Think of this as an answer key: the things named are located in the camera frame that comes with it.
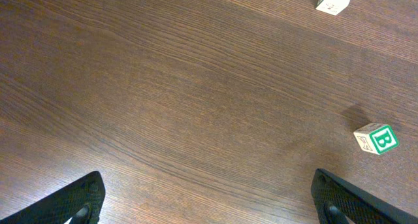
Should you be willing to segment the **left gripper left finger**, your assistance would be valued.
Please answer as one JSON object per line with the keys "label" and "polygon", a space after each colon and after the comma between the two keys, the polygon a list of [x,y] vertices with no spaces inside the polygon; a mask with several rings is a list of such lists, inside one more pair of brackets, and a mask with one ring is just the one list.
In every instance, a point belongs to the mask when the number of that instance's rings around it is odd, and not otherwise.
{"label": "left gripper left finger", "polygon": [[97,224],[105,199],[100,172],[93,171],[32,205],[1,220],[1,223]]}

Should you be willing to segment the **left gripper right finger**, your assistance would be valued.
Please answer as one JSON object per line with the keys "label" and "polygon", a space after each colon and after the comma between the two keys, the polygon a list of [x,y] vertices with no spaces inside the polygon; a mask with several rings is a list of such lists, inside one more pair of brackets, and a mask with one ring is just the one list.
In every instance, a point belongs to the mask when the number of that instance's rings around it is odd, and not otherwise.
{"label": "left gripper right finger", "polygon": [[417,218],[333,173],[315,171],[311,194],[320,223],[417,223]]}

